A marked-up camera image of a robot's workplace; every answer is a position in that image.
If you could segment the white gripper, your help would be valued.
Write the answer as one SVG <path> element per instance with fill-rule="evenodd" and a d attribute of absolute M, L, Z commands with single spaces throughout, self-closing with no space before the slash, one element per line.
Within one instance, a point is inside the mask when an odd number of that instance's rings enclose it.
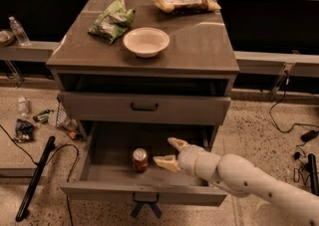
<path fill-rule="evenodd" d="M 174 155 L 154 156 L 157 166 L 172 172 L 178 172 L 181 168 L 185 174 L 201 179 L 211 177 L 213 163 L 210 152 L 179 138 L 169 137 L 167 141 L 179 152 L 178 162 Z"/>

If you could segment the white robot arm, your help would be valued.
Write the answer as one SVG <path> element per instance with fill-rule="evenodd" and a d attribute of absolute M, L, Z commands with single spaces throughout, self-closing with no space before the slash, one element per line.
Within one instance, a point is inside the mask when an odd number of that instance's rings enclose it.
<path fill-rule="evenodd" d="M 319 226 L 319 197 L 265 173 L 236 154 L 218 155 L 182 139 L 167 142 L 178 155 L 154 156 L 157 166 L 181 171 L 237 197 L 253 194 L 284 210 L 306 226 Z"/>

